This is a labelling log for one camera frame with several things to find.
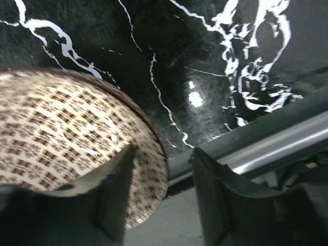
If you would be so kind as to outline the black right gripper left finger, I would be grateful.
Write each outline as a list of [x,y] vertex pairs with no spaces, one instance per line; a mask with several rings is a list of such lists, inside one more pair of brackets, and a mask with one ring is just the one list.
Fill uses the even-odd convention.
[[1,245],[122,245],[136,148],[54,191],[1,186]]

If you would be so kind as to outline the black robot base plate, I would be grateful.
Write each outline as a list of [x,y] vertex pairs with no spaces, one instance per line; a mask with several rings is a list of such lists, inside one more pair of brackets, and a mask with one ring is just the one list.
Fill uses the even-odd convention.
[[[250,179],[327,147],[327,88],[201,146],[217,162]],[[126,232],[125,245],[203,245],[193,176],[192,150],[169,161],[170,191],[146,222]]]

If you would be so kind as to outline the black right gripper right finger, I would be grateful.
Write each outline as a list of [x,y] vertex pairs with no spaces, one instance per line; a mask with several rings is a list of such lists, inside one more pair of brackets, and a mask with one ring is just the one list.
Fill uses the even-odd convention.
[[327,165],[285,191],[254,183],[200,148],[191,157],[205,245],[327,245]]

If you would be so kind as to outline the brown patterned bowl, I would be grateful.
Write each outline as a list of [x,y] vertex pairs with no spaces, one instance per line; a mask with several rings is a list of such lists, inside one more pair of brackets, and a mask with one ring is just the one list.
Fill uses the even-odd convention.
[[126,228],[146,221],[168,189],[168,160],[143,110],[94,76],[61,69],[1,72],[1,184],[55,190],[137,148]]

